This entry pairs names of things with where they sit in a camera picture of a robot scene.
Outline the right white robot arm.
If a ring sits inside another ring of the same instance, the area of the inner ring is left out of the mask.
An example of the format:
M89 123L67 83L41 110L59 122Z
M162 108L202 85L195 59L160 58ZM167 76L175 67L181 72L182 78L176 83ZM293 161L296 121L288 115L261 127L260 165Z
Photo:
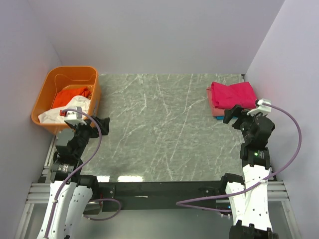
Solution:
M277 239L279 236L273 231L269 218L266 179L271 168L267 144L275 125L262 112L248 112L235 105L225 111L223 120L223 123L229 123L236 117L232 126L241 131L244 139L240 149L244 178L231 177L225 188L233 216L229 238Z

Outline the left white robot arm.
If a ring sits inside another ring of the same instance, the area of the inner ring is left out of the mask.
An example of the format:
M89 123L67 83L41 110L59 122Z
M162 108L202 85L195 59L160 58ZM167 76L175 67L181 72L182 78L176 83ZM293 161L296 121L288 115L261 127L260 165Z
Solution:
M101 193L96 176L81 175L81 156L92 138L109 133L110 118L93 116L83 124L69 125L57 136L50 168L49 200L39 239L71 239L90 200Z

